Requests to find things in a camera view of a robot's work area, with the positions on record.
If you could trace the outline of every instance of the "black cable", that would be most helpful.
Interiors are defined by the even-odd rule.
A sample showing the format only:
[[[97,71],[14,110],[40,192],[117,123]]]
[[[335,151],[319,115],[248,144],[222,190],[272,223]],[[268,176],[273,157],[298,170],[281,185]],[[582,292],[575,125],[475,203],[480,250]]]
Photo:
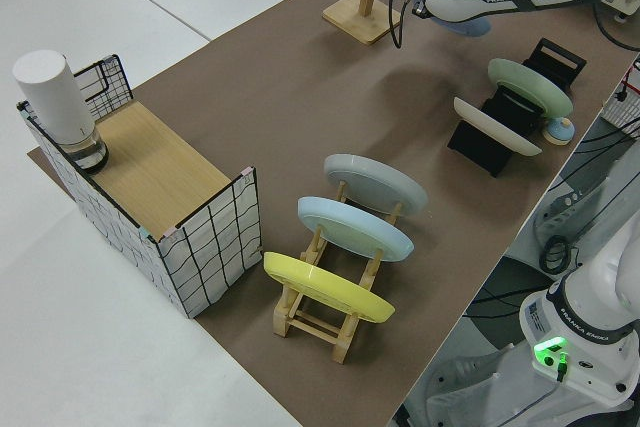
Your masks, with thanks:
[[[501,304],[504,305],[509,305],[511,307],[516,307],[516,308],[520,308],[520,305],[517,304],[512,304],[511,302],[507,302],[506,300],[502,300],[498,297],[496,297],[489,289],[487,289],[486,287],[482,287],[482,290],[484,290],[487,294],[489,294],[489,296],[491,297],[492,300],[495,300],[497,302],[500,302]]]
[[[553,249],[560,247],[562,249],[561,252],[553,252]],[[553,235],[547,240],[542,248],[542,253],[538,258],[538,267],[544,273],[549,275],[558,275],[567,270],[569,267],[569,263],[571,262],[571,250],[572,246],[569,243],[569,240],[566,237],[561,235]],[[558,255],[562,254],[559,259],[550,259],[549,255]],[[557,262],[560,261],[560,264],[555,267],[549,267],[549,262]]]
[[[496,299],[504,299],[505,297],[513,297],[514,295],[530,294],[532,292],[538,292],[540,290],[547,290],[548,288],[549,288],[548,285],[540,285],[538,287],[529,287],[527,289],[512,290],[510,292],[506,292],[506,293],[503,293],[503,294],[493,295],[493,297],[486,297],[486,298],[483,298],[483,299],[476,299],[471,303],[472,304],[482,304],[484,302],[490,302],[490,301],[496,300]]]
[[[616,142],[616,145],[617,145],[617,144],[624,144],[625,142],[631,142],[631,141],[633,141],[633,140],[637,140],[637,139],[639,139],[639,138],[640,138],[640,136],[638,136],[638,137],[629,137],[629,138],[620,139],[618,142]],[[599,147],[599,148],[597,148],[597,149],[591,149],[591,150],[576,150],[576,151],[574,152],[574,154],[592,154],[592,153],[594,153],[594,152],[600,152],[601,150],[607,150],[607,149],[609,149],[609,147],[610,147],[609,145],[605,145],[604,147]]]
[[[468,319],[500,319],[502,317],[511,317],[512,315],[518,314],[520,311],[516,310],[515,312],[509,312],[508,314],[499,314],[499,315],[467,315],[463,314],[462,317],[466,317]]]
[[[640,52],[640,47],[636,47],[633,45],[625,44],[624,42],[620,42],[618,39],[614,38],[609,32],[607,32],[607,29],[605,29],[604,25],[602,24],[602,19],[600,18],[600,13],[598,12],[597,6],[598,6],[598,2],[595,2],[593,4],[593,17],[596,20],[596,25],[598,26],[600,33],[604,35],[609,42],[613,43],[614,45],[617,45],[622,49],[631,50],[632,52]]]
[[[410,1],[411,0],[405,0],[404,4],[402,5],[402,11],[400,12],[400,23],[398,24],[399,34],[398,34],[398,37],[396,37],[396,28],[393,25],[393,0],[389,0],[389,5],[388,5],[389,29],[391,32],[391,38],[393,39],[393,45],[395,45],[396,48],[398,49],[402,47],[402,27],[404,24],[404,11],[406,10],[407,4]]]
[[[592,139],[585,139],[582,142],[580,142],[581,144],[588,144],[590,142],[596,142],[598,140],[602,140],[602,139],[606,139],[607,137],[611,137],[612,135],[615,135],[619,132],[622,132],[624,129],[626,129],[627,127],[631,126],[632,124],[635,124],[636,122],[640,121],[640,117],[636,117],[633,120],[630,120],[629,122],[627,122],[626,124],[624,124],[622,127],[618,127],[616,130],[609,132],[608,134],[604,134],[604,135],[600,135],[598,137],[593,137]]]
[[[580,170],[582,170],[584,167],[586,167],[587,165],[589,165],[591,162],[593,162],[594,160],[596,160],[598,157],[600,157],[601,155],[604,155],[605,153],[607,153],[609,150],[611,150],[613,147],[615,147],[618,144],[621,144],[622,142],[626,141],[626,139],[620,139],[617,142],[614,142],[613,144],[609,145],[608,147],[606,147],[602,152],[600,152],[599,154],[594,155],[593,157],[591,157],[589,160],[585,161],[583,164],[581,164],[580,166],[576,167],[575,169],[573,169],[573,171],[571,173],[569,173],[569,175],[566,175],[562,178],[561,182],[558,182],[556,185],[554,185],[553,187],[550,187],[549,190],[547,190],[547,192],[551,192],[552,190],[557,189],[558,187],[560,187],[561,185],[563,185],[569,178],[573,177],[576,173],[578,173]]]

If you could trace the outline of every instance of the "wire grid basket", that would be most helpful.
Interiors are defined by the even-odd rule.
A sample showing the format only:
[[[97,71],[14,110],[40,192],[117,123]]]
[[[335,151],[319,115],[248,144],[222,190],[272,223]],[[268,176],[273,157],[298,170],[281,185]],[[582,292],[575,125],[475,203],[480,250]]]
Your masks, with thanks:
[[[626,97],[618,100],[616,94],[612,95],[604,106],[602,118],[618,128],[622,128],[625,134],[638,138],[638,127],[640,124],[633,122],[640,119],[640,72],[637,67],[638,61],[634,63],[625,78],[620,82],[617,92],[623,89]]]
[[[133,99],[116,55],[75,75],[95,120]],[[53,141],[28,102],[20,103],[18,110],[84,215],[187,317],[216,302],[261,260],[254,168],[245,169],[156,240]]]

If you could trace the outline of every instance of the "brown paper mat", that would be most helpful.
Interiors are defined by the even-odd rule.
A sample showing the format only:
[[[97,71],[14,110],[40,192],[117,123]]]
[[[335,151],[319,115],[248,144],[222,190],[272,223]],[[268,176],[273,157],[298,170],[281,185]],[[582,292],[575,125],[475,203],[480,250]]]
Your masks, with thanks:
[[[582,136],[633,54],[602,38],[585,8],[494,16],[492,32],[476,39],[409,15],[402,50],[389,36],[367,47],[322,20],[335,1],[287,0],[135,96],[224,172],[257,167],[266,250],[297,256],[308,244],[296,203],[334,194],[323,174],[327,155],[374,158],[428,191],[427,210],[397,223],[415,251],[383,264],[373,286],[396,313],[385,324],[360,323],[344,366],[330,360],[325,342],[296,329],[286,339],[272,333],[280,284],[260,266],[197,319],[305,427],[376,427],[403,401],[572,150],[536,134],[531,140],[544,152],[514,156],[494,179],[446,147],[458,122],[453,97],[480,105],[494,91],[489,60],[521,62],[545,36],[588,61],[573,84],[572,120]],[[364,262],[331,249],[322,265],[358,279]]]

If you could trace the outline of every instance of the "wooden block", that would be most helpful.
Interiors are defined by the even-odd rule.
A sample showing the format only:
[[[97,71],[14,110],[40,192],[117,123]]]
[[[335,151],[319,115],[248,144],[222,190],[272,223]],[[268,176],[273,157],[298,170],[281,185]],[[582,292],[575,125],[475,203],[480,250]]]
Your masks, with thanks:
[[[371,45],[389,32],[388,8],[374,0],[371,13],[360,15],[360,0],[339,0],[322,12],[322,17],[336,27],[355,37],[363,44]],[[393,25],[400,23],[400,13],[393,11]]]
[[[230,183],[139,102],[104,117],[98,130],[109,160],[93,180],[156,240]]]

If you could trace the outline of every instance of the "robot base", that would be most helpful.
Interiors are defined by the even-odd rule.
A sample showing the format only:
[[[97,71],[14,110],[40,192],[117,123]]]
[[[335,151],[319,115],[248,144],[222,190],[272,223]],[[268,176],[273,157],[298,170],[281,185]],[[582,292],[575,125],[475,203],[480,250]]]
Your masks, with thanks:
[[[438,366],[427,386],[432,427],[564,427],[588,415],[619,412],[532,368],[526,341],[483,357],[456,358]]]

